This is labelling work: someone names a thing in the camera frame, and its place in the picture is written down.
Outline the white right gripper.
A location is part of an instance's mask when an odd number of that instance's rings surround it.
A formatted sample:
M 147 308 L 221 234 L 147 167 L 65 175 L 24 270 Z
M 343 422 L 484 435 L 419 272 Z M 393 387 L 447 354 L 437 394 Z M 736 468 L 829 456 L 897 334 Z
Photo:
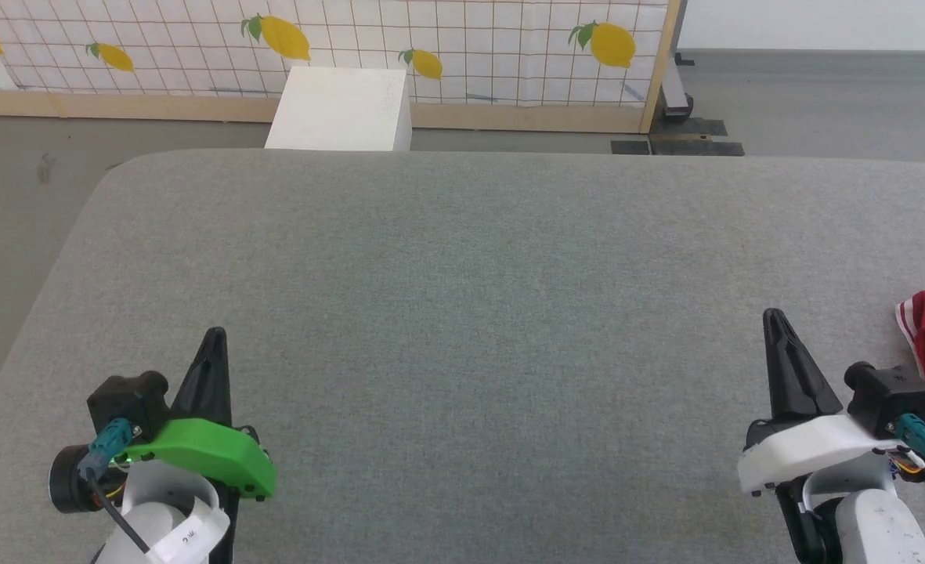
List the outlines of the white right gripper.
M 887 453 L 904 443 L 877 439 L 850 415 L 839 414 L 843 404 L 783 310 L 766 309 L 762 324 L 771 421 L 802 424 L 741 453 L 740 490 L 751 494 L 805 478 L 804 497 L 870 489 L 894 493 Z

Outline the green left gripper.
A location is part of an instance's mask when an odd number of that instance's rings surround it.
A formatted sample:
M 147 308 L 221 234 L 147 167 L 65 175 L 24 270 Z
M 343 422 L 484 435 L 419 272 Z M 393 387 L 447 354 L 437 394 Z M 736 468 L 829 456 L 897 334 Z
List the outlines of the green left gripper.
M 172 401 L 174 418 L 150 443 L 128 447 L 130 464 L 163 461 L 239 490 L 242 497 L 273 497 L 277 470 L 261 443 L 233 426 L 227 335 L 208 328 Z

